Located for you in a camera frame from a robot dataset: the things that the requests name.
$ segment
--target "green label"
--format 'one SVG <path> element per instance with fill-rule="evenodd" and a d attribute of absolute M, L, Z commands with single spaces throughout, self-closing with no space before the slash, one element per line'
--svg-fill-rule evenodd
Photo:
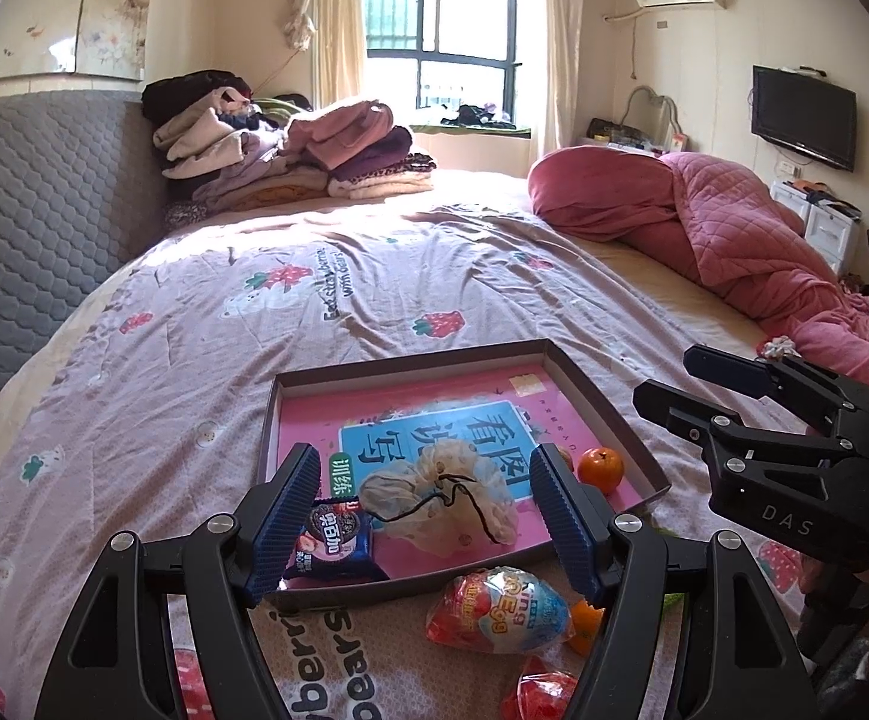
<path fill-rule="evenodd" d="M 327 474 L 332 498 L 345 498 L 356 493 L 354 474 L 351 473 L 351 455 L 347 452 L 335 452 L 327 458 Z"/>

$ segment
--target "window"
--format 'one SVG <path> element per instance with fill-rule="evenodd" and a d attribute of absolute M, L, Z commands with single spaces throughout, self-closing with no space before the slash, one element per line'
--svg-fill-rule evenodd
<path fill-rule="evenodd" d="M 399 116 L 469 103 L 513 119 L 517 0 L 364 0 L 364 31 L 366 87 Z"/>

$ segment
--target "gray quilted headboard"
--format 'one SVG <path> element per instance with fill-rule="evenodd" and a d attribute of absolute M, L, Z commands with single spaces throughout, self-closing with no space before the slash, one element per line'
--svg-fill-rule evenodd
<path fill-rule="evenodd" d="M 0 389 L 84 298 L 162 236 L 140 96 L 0 98 Z"/>

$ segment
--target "window sill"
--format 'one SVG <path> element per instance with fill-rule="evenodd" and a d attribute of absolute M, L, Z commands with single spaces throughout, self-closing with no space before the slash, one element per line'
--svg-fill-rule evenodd
<path fill-rule="evenodd" d="M 500 135 L 503 138 L 530 138 L 530 129 L 498 129 L 498 127 L 462 127 L 458 124 L 410 124 L 414 132 L 423 135 Z"/>

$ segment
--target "television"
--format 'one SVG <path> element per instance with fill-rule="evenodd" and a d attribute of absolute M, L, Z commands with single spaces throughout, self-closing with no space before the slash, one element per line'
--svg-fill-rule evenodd
<path fill-rule="evenodd" d="M 832 83 L 754 66 L 751 132 L 838 167 L 855 168 L 858 96 Z"/>

